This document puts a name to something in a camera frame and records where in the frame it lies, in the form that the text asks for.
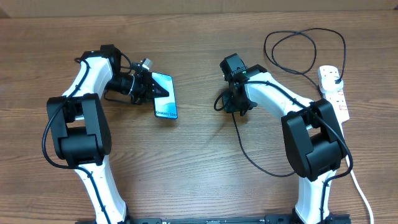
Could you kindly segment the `Samsung Galaxy smartphone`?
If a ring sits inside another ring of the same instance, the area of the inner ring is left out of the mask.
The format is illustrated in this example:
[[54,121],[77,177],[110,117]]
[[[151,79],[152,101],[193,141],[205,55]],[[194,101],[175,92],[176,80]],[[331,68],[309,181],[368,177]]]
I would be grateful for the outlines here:
[[174,82],[170,75],[152,72],[154,91],[154,111],[157,118],[177,119],[177,104]]

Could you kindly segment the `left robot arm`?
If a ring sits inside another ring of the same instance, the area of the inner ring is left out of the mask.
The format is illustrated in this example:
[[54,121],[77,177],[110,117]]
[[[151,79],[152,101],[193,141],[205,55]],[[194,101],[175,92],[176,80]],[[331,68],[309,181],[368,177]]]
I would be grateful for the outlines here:
[[52,166],[77,173],[95,210],[94,223],[132,223],[109,164],[112,140],[102,96],[115,91],[139,105],[171,95],[154,79],[148,58],[126,67],[121,65],[123,58],[113,44],[84,52],[75,59],[80,71],[71,87],[47,101],[42,153]]

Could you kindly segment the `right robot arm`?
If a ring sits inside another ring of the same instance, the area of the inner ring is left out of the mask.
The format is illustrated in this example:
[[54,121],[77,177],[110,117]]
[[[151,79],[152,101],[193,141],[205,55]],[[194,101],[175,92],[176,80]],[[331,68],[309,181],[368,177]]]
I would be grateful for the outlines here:
[[241,116],[260,105],[280,120],[285,153],[299,176],[298,200],[290,214],[268,214],[265,223],[351,223],[328,209],[331,181],[341,161],[351,158],[332,104],[295,94],[262,66],[247,67],[238,54],[220,63],[228,88],[218,97],[222,110]]

